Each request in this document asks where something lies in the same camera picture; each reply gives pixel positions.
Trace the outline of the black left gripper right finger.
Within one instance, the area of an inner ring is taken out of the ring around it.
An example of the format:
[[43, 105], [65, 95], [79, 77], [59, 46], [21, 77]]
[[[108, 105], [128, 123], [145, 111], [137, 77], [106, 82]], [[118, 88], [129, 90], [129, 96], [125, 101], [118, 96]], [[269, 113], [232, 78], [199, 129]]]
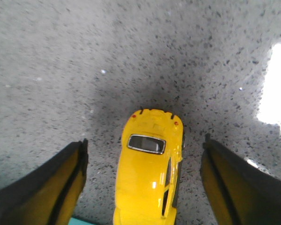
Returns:
[[200, 175], [220, 225], [281, 225], [281, 180], [206, 134]]

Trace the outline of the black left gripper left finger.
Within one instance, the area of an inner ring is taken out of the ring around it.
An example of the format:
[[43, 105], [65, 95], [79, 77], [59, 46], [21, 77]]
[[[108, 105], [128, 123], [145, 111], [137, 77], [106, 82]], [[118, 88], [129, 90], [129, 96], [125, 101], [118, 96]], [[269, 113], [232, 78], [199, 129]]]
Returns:
[[67, 225], [86, 183], [88, 140], [0, 189], [0, 225]]

